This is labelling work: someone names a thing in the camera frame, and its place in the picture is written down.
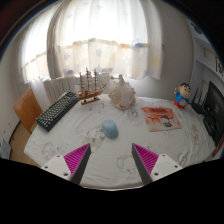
model ship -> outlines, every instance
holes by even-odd
[[[94,77],[92,77],[91,72],[86,68],[86,75],[81,75],[80,72],[80,92],[76,92],[78,100],[81,104],[91,103],[100,100],[99,96],[104,89],[106,89],[107,84],[104,84],[100,79],[99,73],[94,70]]]

figurine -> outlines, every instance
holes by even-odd
[[[184,82],[180,86],[178,86],[178,92],[177,88],[175,88],[174,94],[176,94],[174,105],[177,106],[179,109],[184,109],[189,103],[191,95],[190,86]]]

keyboard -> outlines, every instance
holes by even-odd
[[[75,93],[65,93],[36,118],[37,124],[49,132],[78,101]]]

toy figure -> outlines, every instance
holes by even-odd
[[[167,128],[172,127],[172,124],[169,122],[169,118],[168,118],[167,115],[164,115],[164,116],[161,117],[161,122]]]
[[[174,90],[174,94],[176,94],[176,100],[174,101],[174,105],[180,109],[184,109],[185,106],[189,103],[189,98],[191,95],[191,88],[187,83],[182,83],[178,86],[178,92]]]

chair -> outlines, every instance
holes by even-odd
[[[43,112],[32,89],[24,93],[13,105],[13,108],[27,131],[32,134],[36,118]]]

